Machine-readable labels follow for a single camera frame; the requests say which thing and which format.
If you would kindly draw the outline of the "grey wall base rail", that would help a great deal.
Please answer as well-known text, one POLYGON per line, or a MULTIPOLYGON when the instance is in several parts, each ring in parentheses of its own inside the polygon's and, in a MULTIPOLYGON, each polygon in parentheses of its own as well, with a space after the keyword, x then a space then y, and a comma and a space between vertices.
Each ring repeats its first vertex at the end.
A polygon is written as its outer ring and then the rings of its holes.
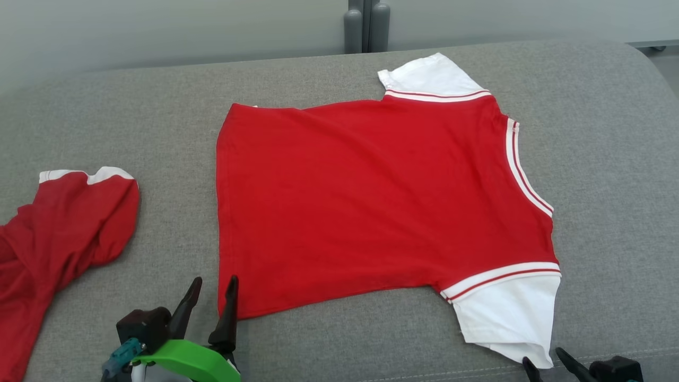
POLYGON ((638 50, 666 51, 669 47, 679 46, 679 39, 628 42, 629 46, 638 50))

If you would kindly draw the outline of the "red shorts with white stripes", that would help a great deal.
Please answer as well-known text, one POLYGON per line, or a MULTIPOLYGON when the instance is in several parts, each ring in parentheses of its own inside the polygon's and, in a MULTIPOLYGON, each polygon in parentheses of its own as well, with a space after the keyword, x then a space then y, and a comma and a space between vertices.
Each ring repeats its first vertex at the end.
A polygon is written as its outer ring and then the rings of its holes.
POLYGON ((121 168, 39 174, 32 203, 0 225, 0 382, 22 382, 56 293, 122 254, 139 201, 121 168))

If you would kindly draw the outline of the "red shirt with white sleeves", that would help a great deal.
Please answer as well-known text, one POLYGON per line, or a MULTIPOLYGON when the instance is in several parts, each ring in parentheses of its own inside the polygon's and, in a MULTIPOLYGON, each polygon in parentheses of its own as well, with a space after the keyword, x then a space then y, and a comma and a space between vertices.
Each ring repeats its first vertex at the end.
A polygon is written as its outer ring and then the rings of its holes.
POLYGON ((379 101, 233 104, 216 144, 219 292, 238 318, 429 286, 466 343, 552 368, 553 206, 519 123, 443 54, 381 70, 379 101))

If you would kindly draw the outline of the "grey fabric ottoman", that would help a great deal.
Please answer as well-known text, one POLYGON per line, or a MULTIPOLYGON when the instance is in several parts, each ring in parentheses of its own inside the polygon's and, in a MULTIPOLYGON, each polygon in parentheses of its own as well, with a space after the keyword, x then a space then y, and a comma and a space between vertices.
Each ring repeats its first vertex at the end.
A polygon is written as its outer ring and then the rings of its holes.
MULTIPOLYGON (((520 159, 555 209, 562 265, 553 345, 619 354, 679 382, 679 99, 640 51, 552 40, 440 48, 520 123, 520 159)), ((136 177, 126 252, 58 293, 24 382, 99 382, 133 309, 174 309, 204 280, 187 338, 217 320, 216 139, 233 102, 312 107, 379 99, 377 72, 433 50, 85 73, 0 95, 0 224, 50 169, 136 177)), ((526 382, 466 344, 429 288, 364 294, 238 324, 247 382, 526 382)))

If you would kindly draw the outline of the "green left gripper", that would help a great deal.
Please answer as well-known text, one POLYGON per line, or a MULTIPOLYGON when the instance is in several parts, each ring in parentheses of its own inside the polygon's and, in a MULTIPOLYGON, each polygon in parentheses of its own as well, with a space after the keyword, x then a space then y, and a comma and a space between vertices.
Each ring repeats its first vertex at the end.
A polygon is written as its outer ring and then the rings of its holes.
POLYGON ((154 353, 141 354, 133 359, 162 367, 193 382, 241 382, 240 372, 223 355, 233 355, 236 349, 239 278, 231 276, 225 292, 225 306, 219 321, 208 337, 210 348, 197 345, 185 338, 190 315, 201 294, 202 278, 192 281, 168 323, 169 340, 154 353))

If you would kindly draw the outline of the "grey post pair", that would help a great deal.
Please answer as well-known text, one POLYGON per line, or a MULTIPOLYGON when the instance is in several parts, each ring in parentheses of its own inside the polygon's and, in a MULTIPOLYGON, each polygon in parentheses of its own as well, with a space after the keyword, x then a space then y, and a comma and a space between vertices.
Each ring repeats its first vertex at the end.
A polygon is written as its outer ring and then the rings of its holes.
POLYGON ((382 0, 347 0, 344 14, 346 54, 388 50, 391 8, 382 0))

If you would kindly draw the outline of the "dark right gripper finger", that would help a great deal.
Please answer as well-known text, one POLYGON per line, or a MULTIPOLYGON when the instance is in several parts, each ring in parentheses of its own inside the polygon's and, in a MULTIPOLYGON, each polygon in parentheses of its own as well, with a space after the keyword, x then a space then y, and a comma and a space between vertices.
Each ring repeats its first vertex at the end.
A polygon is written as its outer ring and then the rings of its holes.
POLYGON ((533 364, 529 357, 523 357, 522 365, 529 382, 543 382, 540 370, 533 364))
POLYGON ((570 355, 566 350, 558 346, 555 348, 555 354, 558 356, 563 366, 568 372, 575 375, 579 382, 598 382, 598 380, 591 375, 589 369, 582 365, 578 360, 570 355))

